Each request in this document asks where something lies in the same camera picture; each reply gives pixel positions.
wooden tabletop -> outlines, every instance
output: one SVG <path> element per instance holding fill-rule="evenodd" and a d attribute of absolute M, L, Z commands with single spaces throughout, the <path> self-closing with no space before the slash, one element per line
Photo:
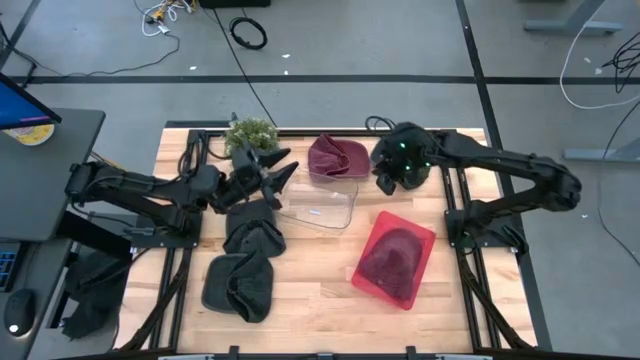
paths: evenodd
<path fill-rule="evenodd" d="M 457 129 L 486 143 L 482 129 Z M 154 175 L 172 178 L 186 146 L 189 129 L 165 129 Z M 351 138 L 369 151 L 376 138 Z M 281 146 L 292 149 L 279 166 L 299 161 L 307 168 L 311 137 L 282 138 Z M 223 143 L 211 142 L 222 153 Z M 230 163 L 209 158 L 221 171 Z M 294 181 L 304 181 L 296 174 Z M 467 178 L 473 199 L 500 196 L 495 174 L 471 168 Z M 458 204 L 462 204 L 454 184 Z M 209 263 L 223 255 L 225 218 L 208 209 L 204 213 L 200 245 L 195 249 L 187 285 L 178 351 L 226 353 L 240 346 L 242 353 L 402 353 L 406 346 L 418 352 L 470 352 L 467 316 L 454 251 L 449 247 L 443 220 L 446 199 L 440 169 L 432 169 L 420 188 L 385 196 L 375 178 L 359 184 L 350 225 L 342 232 L 327 232 L 279 221 L 287 251 L 270 259 L 274 271 L 273 304 L 269 316 L 259 324 L 248 324 L 238 315 L 213 312 L 200 300 Z M 409 311 L 395 308 L 354 288 L 351 275 L 380 211 L 386 210 L 428 228 L 437 234 L 415 305 Z M 529 308 L 515 256 L 505 248 L 482 250 L 493 300 L 520 336 L 535 344 Z M 116 347 L 126 343 L 155 305 L 165 250 L 153 249 L 131 269 L 120 312 Z M 481 307 L 476 305 L 483 344 L 488 345 L 487 327 Z M 165 314 L 162 339 L 166 344 L 173 306 Z"/>

concrete floor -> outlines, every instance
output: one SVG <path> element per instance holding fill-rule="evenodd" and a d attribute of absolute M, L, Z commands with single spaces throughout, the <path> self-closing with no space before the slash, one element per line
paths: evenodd
<path fill-rule="evenodd" d="M 147 7 L 156 2 L 138 3 Z M 522 31 L 522 23 L 566 16 L 578 1 L 467 0 L 465 4 L 485 76 L 559 75 L 572 39 L 532 35 Z M 0 19 L 10 36 L 27 7 L 28 2 L 0 0 Z M 269 44 L 260 52 L 234 45 L 249 75 L 288 71 L 290 75 L 473 76 L 453 1 L 274 0 L 269 8 L 247 12 L 269 34 Z M 237 9 L 219 13 L 225 26 L 240 15 Z M 601 75 L 594 72 L 638 31 L 640 9 L 633 0 L 608 1 L 595 19 L 618 21 L 625 29 L 608 37 L 580 39 L 568 76 L 612 76 L 607 68 Z M 61 73 L 136 66 L 175 46 L 172 39 L 144 37 L 140 21 L 132 1 L 67 0 L 61 5 L 41 0 L 17 47 Z M 181 39 L 180 51 L 159 65 L 116 75 L 116 80 L 128 83 L 30 85 L 29 91 L 50 107 L 104 110 L 107 120 L 95 150 L 147 173 L 153 170 L 167 120 L 225 120 L 232 111 L 264 116 L 246 84 L 142 83 L 130 78 L 240 74 L 218 25 L 201 11 L 191 16 L 179 11 L 178 21 L 169 27 Z M 249 33 L 243 36 L 252 38 Z M 20 76 L 27 68 L 12 55 L 2 72 Z M 51 75 L 42 69 L 36 72 L 36 76 Z M 255 88 L 281 126 L 361 126 L 368 115 L 380 114 L 424 126 L 487 128 L 475 84 L 309 82 L 261 83 Z M 575 101 L 593 105 L 630 98 L 640 88 L 628 86 L 621 95 L 609 85 L 567 90 Z M 584 185 L 583 200 L 575 211 L 523 216 L 554 350 L 640 356 L 636 311 L 640 269 L 598 221 L 599 165 L 561 159 L 566 147 L 603 147 L 630 106 L 578 110 L 563 99 L 557 85 L 490 85 L 489 95 L 505 148 L 552 156 L 570 167 Z M 636 113 L 629 119 L 614 146 L 640 134 L 638 117 Z M 634 251 L 640 250 L 633 226 L 640 201 L 633 190 L 637 179 L 636 166 L 603 166 L 604 216 Z M 516 190 L 527 187 L 517 179 L 514 184 Z M 38 340 L 32 358 L 103 352 L 113 334 L 105 330 L 93 339 L 69 344 L 54 332 Z"/>

red container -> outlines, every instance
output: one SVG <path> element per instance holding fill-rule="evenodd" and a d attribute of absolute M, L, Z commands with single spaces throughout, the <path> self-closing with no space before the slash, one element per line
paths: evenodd
<path fill-rule="evenodd" d="M 404 310 L 416 300 L 436 235 L 381 212 L 371 230 L 351 283 Z"/>

computer monitor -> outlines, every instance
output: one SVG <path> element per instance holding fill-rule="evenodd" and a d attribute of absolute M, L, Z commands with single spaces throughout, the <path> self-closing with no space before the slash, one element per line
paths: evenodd
<path fill-rule="evenodd" d="M 0 130 L 62 121 L 18 84 L 0 73 Z"/>

green plant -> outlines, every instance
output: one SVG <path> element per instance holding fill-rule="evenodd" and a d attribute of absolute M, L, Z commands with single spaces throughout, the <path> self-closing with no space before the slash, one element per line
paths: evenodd
<path fill-rule="evenodd" d="M 264 119 L 249 117 L 246 120 L 232 121 L 231 129 L 224 135 L 225 153 L 242 145 L 247 139 L 253 147 L 262 150 L 273 150 L 278 147 L 278 130 Z"/>

